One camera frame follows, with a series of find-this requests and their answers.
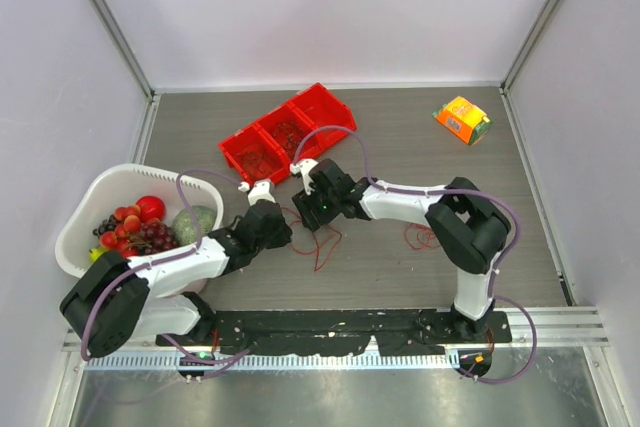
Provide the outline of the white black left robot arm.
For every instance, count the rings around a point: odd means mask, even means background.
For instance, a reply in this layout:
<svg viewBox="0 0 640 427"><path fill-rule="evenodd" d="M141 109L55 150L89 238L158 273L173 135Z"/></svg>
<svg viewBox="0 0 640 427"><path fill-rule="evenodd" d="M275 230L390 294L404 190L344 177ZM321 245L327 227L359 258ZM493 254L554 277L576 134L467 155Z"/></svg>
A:
<svg viewBox="0 0 640 427"><path fill-rule="evenodd" d="M259 200L232 225L185 247L131 258L106 252L64 297L60 312L80 338L84 360L149 336L200 346L211 338L216 316L188 285L238 271L291 238L280 205Z"/></svg>

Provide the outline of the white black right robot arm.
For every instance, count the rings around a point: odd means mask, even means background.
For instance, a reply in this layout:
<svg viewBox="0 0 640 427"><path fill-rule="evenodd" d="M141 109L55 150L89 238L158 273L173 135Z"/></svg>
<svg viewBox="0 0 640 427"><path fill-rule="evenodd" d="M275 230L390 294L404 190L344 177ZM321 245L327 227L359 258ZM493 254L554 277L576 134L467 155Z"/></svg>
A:
<svg viewBox="0 0 640 427"><path fill-rule="evenodd" d="M303 159L291 164L290 172L303 182L293 202L311 231L340 215L429 228L457 268L450 313L453 333L465 342L487 333L498 265L519 238L518 223L507 219L497 207L497 198L463 177L435 187L403 186L369 177L354 181L330 159Z"/></svg>

